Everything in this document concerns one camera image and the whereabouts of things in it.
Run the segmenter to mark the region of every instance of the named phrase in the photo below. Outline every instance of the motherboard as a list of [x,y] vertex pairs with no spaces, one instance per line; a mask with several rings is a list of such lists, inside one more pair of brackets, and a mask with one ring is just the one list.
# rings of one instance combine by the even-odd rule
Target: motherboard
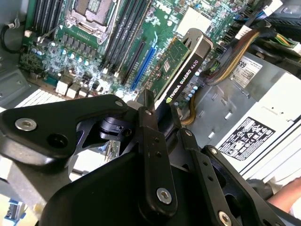
[[[30,72],[29,81],[65,99],[115,94],[125,102],[135,100],[151,76],[157,93],[170,82],[170,72],[164,71],[176,69],[187,55],[180,40],[190,28],[214,45],[199,71],[206,67],[221,43],[235,35],[235,16],[247,2],[29,0],[20,66]],[[163,74],[156,72],[161,68]],[[183,108],[195,94],[199,71],[175,105]]]

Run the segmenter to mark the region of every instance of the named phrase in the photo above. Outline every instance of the cable bundle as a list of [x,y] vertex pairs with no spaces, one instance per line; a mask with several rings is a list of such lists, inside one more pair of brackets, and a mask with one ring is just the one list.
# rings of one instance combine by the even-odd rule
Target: cable bundle
[[213,72],[208,77],[204,79],[204,83],[209,86],[215,86],[220,82],[228,78],[240,59],[248,49],[248,47],[257,39],[257,38],[269,38],[273,39],[277,36],[277,33],[271,28],[260,28],[254,29],[246,33],[237,43],[235,48],[232,50],[231,55],[226,60],[226,62],[220,67],[217,68],[218,71]]

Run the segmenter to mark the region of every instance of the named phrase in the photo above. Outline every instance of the pcie slot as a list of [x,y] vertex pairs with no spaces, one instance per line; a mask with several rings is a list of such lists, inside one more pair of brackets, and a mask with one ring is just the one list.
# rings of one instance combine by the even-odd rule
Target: pcie slot
[[136,77],[135,77],[135,79],[133,81],[133,84],[132,84],[132,87],[131,87],[133,91],[136,89],[136,87],[137,87],[140,79],[142,78],[142,76],[143,76],[143,74],[144,74],[147,66],[149,65],[152,57],[154,56],[155,52],[156,52],[156,49],[153,48],[153,47],[149,50],[146,58],[144,59],[142,65],[141,65],[141,67],[140,67],[140,69],[138,71],[138,74],[136,75]]
[[139,47],[137,48],[137,51],[136,51],[135,54],[133,55],[133,57],[132,57],[132,59],[131,59],[129,65],[128,65],[127,73],[126,73],[126,75],[124,76],[124,78],[123,78],[122,81],[121,81],[121,84],[122,84],[122,85],[125,85],[125,84],[126,84],[126,82],[127,82],[127,80],[128,80],[128,77],[129,77],[130,74],[132,73],[133,68],[134,68],[136,62],[138,61],[138,58],[139,58],[139,56],[140,56],[140,54],[141,54],[141,52],[142,52],[144,46],[145,46],[145,42],[144,42],[144,41],[140,41]]

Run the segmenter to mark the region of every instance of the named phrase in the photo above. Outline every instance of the barcode label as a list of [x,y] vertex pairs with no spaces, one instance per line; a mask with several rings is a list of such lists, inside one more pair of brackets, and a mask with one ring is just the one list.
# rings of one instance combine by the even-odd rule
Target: barcode label
[[165,71],[165,73],[169,70],[169,68],[170,68],[170,65],[169,65],[169,62],[167,60],[167,61],[165,61],[165,64],[164,64],[164,71]]
[[232,78],[245,88],[261,68],[261,64],[243,56],[233,71]]

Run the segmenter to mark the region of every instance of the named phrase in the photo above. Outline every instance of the silver screw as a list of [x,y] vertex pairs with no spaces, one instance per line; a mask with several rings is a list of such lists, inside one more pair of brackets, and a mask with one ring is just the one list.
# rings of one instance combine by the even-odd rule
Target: silver screw
[[229,216],[224,213],[223,211],[219,211],[218,212],[218,217],[220,218],[221,222],[225,225],[225,226],[231,226],[231,220],[229,218]]
[[34,129],[36,129],[37,127],[37,123],[32,120],[32,119],[28,119],[28,118],[21,118],[18,119],[15,122],[15,126],[19,129],[19,130],[23,130],[23,131],[32,131]]
[[151,112],[149,110],[145,110],[145,113],[151,115]]
[[160,202],[167,204],[167,205],[170,204],[171,200],[172,200],[171,194],[169,193],[169,191],[163,187],[157,189],[157,197],[160,200]]
[[211,151],[213,154],[217,154],[217,151],[216,151],[214,148],[210,148],[210,151]]
[[123,106],[123,104],[120,102],[120,101],[115,101],[115,104],[117,104],[118,106],[120,106],[120,107],[122,107]]
[[192,133],[189,130],[186,130],[185,132],[188,136],[190,136],[190,137],[192,136]]

